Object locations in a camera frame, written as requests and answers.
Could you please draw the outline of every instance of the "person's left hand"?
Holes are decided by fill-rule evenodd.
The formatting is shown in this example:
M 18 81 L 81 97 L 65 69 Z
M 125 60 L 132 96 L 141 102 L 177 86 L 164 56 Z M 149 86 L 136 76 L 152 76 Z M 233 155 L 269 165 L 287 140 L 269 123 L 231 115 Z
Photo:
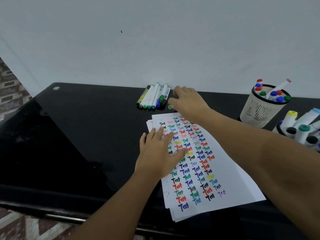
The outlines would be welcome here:
M 167 176 L 188 152 L 187 148 L 183 148 L 171 156 L 168 152 L 168 145 L 174 133 L 170 132 L 161 139 L 162 134 L 163 127 L 160 127 L 157 132 L 155 128 L 152 128 L 147 136 L 146 133 L 143 133 L 140 138 L 140 155 L 134 169 L 135 173 L 150 172 L 160 180 Z

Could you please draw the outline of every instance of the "person's left arm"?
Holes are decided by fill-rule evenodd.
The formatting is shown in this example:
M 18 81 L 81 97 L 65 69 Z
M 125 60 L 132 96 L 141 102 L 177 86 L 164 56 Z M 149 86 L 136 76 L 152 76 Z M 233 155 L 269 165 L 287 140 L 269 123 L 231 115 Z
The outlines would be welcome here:
M 86 220 L 67 240 L 133 239 L 141 212 L 158 181 L 168 175 L 187 153 L 174 156 L 168 145 L 174 133 L 161 139 L 163 128 L 155 128 L 140 138 L 140 155 L 134 174 L 98 211 Z

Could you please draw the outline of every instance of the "finger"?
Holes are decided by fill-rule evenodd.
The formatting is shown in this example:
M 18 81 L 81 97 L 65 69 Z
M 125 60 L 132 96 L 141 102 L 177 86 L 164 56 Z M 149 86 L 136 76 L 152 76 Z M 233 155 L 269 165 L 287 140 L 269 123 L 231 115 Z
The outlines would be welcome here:
M 172 156 L 172 163 L 174 165 L 177 165 L 178 162 L 180 162 L 182 160 L 182 158 L 184 158 L 184 156 L 186 155 L 186 153 L 189 151 L 188 148 L 183 148 L 180 151 L 178 151 L 177 154 L 175 154 L 174 156 Z
M 190 93 L 191 91 L 189 90 L 189 88 L 187 87 L 182 87 L 182 90 L 185 92 L 185 93 Z
M 177 107 L 177 103 L 178 103 L 178 99 L 176 99 L 176 98 L 171 97 L 168 99 L 169 105 L 173 105 L 173 106 Z
M 154 134 L 153 139 L 154 140 L 161 140 L 162 134 L 163 134 L 163 127 L 160 126 L 159 130 Z
M 168 146 L 169 143 L 170 143 L 170 141 L 172 141 L 173 138 L 174 138 L 174 133 L 173 133 L 173 132 L 170 132 L 169 135 L 167 135 L 167 136 L 163 139 L 164 144 L 165 144 L 166 146 Z
M 181 97 L 185 94 L 185 92 L 182 90 L 182 88 L 180 86 L 176 86 L 173 90 L 173 95 L 174 96 L 178 96 Z
M 154 137 L 155 133 L 156 133 L 156 129 L 153 127 L 151 129 L 151 131 L 149 132 L 149 134 L 146 136 L 146 143 L 152 140 L 152 138 Z
M 197 92 L 194 88 L 189 88 L 191 92 Z
M 147 136 L 147 134 L 143 133 L 141 138 L 140 138 L 140 141 L 139 141 L 140 151 L 142 150 L 143 146 L 146 144 L 146 136 Z

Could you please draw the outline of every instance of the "yellow marker cap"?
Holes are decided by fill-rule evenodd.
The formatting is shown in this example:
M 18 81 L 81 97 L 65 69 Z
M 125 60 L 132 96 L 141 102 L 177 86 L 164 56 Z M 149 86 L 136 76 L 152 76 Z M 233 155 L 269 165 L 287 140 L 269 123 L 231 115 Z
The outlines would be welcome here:
M 289 111 L 287 112 L 287 115 L 290 115 L 290 116 L 298 116 L 298 112 L 289 110 Z

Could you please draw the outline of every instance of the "person's right arm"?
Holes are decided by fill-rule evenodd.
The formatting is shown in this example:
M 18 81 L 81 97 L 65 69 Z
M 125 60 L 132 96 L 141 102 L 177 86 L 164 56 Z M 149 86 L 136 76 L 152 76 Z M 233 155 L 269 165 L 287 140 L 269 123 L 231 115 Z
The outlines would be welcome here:
M 206 129 L 279 210 L 307 236 L 320 239 L 318 152 L 210 109 L 193 88 L 177 86 L 173 94 L 179 98 L 168 104 Z

